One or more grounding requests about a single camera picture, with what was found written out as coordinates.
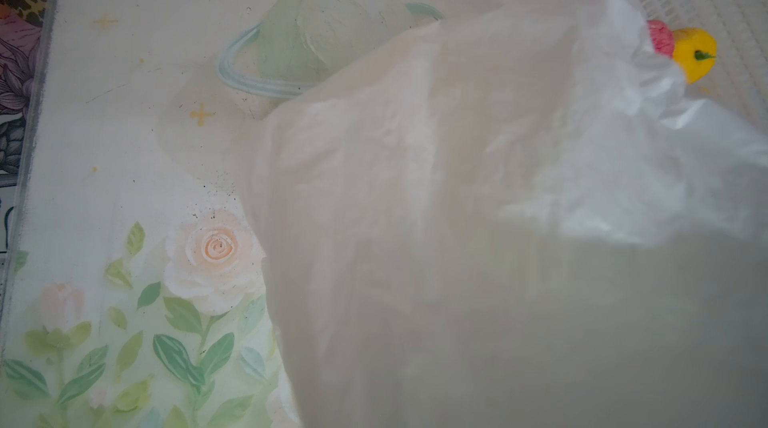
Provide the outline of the pink toy fruit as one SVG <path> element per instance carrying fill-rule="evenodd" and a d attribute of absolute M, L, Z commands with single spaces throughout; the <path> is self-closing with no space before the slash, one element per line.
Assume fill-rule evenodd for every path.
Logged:
<path fill-rule="evenodd" d="M 664 24 L 661 20 L 648 20 L 647 27 L 654 52 L 672 60 L 672 58 L 674 58 L 675 50 L 675 40 L 672 30 L 670 30 L 667 24 Z"/>

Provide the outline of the yellow toy fruit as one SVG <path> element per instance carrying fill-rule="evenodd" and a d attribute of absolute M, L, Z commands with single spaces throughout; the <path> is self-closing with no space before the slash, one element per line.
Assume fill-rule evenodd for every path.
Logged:
<path fill-rule="evenodd" d="M 685 74 L 688 84 L 707 76 L 717 60 L 717 42 L 702 28 L 680 28 L 672 32 L 673 60 Z"/>

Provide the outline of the white plastic bag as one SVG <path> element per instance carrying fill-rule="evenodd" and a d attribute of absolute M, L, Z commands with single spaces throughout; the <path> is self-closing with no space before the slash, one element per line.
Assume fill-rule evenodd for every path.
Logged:
<path fill-rule="evenodd" d="M 767 423 L 767 137 L 629 0 L 404 32 L 235 161 L 307 427 Z"/>

